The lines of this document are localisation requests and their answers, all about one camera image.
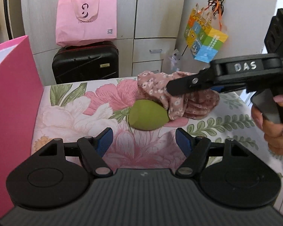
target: blue gripper pad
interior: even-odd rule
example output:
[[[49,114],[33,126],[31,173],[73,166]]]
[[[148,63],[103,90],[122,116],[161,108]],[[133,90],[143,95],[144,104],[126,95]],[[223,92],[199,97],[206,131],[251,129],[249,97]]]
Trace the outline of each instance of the blue gripper pad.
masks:
[[[113,142],[113,131],[107,127],[99,135],[96,136],[95,142],[97,143],[96,151],[100,157],[103,157]]]
[[[183,154],[188,157],[195,145],[194,138],[180,127],[176,129],[175,140]]]

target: colorful paper bag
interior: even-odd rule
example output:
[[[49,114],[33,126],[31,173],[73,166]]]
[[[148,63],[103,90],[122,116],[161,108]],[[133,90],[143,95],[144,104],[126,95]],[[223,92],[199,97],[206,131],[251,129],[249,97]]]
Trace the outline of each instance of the colorful paper bag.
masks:
[[[208,13],[205,19],[205,10],[202,8],[199,11],[198,4],[196,4],[196,8],[191,12],[184,36],[193,58],[209,63],[222,47],[228,35],[212,28],[211,14]]]

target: black cord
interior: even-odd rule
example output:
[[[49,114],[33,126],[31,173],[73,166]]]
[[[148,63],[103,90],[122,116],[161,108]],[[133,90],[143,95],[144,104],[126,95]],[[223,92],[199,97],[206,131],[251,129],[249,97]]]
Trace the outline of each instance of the black cord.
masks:
[[[221,16],[223,15],[223,2],[224,0],[208,0],[208,6],[212,8],[214,16],[219,13],[219,10],[221,10]]]

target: cabinet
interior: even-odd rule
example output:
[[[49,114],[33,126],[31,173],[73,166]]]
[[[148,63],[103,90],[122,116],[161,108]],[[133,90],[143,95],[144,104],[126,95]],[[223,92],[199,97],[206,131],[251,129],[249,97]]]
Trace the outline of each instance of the cabinet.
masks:
[[[161,69],[164,54],[175,47],[184,0],[117,0],[119,76]],[[55,83],[51,63],[58,0],[21,0],[25,33],[44,85]]]

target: green egg-shaped object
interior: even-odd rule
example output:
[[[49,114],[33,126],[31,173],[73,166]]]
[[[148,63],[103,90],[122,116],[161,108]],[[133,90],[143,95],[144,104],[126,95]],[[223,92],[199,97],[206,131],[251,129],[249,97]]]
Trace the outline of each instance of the green egg-shaped object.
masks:
[[[151,100],[137,100],[129,113],[130,126],[139,130],[155,130],[168,121],[168,112],[161,105]]]

